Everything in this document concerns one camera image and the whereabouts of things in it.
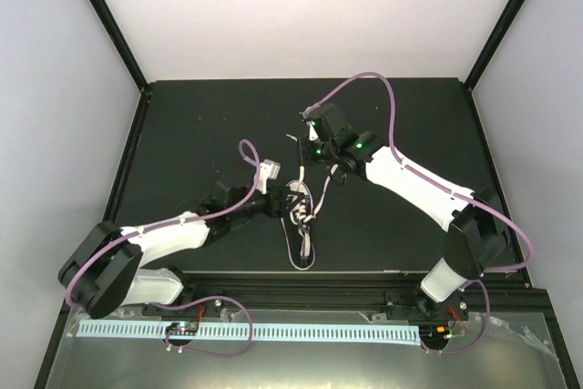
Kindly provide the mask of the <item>white shoelace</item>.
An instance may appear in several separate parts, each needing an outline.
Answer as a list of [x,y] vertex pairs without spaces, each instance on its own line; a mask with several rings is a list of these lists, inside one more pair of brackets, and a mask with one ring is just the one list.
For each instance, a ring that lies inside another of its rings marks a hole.
[[[313,212],[308,217],[308,222],[310,224],[310,228],[312,226],[312,222],[316,219],[316,217],[318,216],[318,214],[322,210],[323,203],[324,203],[324,200],[325,200],[325,197],[326,197],[326,193],[327,193],[327,189],[328,189],[328,187],[329,187],[329,185],[330,185],[330,183],[332,181],[332,176],[336,172],[337,168],[338,168],[337,165],[333,165],[333,166],[330,167],[330,169],[329,169],[329,175],[324,180],[324,183],[323,183],[323,186],[322,186],[322,194],[321,194],[321,196],[320,196],[320,198],[318,199],[317,202],[314,202],[313,201]],[[293,180],[298,180],[298,181],[304,182],[306,184],[306,182],[305,182],[305,166],[299,165],[298,178],[297,179],[293,179]]]

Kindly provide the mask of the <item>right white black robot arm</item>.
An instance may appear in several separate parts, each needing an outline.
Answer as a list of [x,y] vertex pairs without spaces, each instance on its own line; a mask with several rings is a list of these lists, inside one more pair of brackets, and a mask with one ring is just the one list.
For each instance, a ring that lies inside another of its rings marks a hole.
[[457,186],[382,144],[372,132],[350,134],[336,143],[313,135],[297,139],[302,166],[324,163],[388,189],[433,220],[445,232],[443,255],[412,292],[407,307],[422,319],[434,319],[447,299],[467,282],[477,280],[508,244],[499,197]]

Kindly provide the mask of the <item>black white sneaker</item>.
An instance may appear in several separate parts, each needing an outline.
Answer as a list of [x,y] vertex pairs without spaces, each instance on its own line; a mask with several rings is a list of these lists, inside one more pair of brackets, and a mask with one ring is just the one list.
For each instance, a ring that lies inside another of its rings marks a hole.
[[308,217],[313,212],[313,197],[308,186],[301,181],[287,183],[291,190],[288,200],[291,210],[280,219],[286,242],[288,260],[297,271],[308,271],[316,261]]

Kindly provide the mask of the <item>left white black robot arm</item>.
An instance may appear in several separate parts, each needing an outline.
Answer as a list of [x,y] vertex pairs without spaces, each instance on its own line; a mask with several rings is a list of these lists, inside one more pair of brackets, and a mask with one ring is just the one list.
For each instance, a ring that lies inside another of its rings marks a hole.
[[141,303],[187,314],[194,308],[195,292],[185,286],[176,269],[151,270],[148,265],[211,245],[231,232],[235,223],[256,215],[285,219],[302,198],[290,186],[271,180],[257,189],[219,185],[194,211],[174,218],[135,227],[101,221],[58,272],[66,304],[83,308],[93,319]]

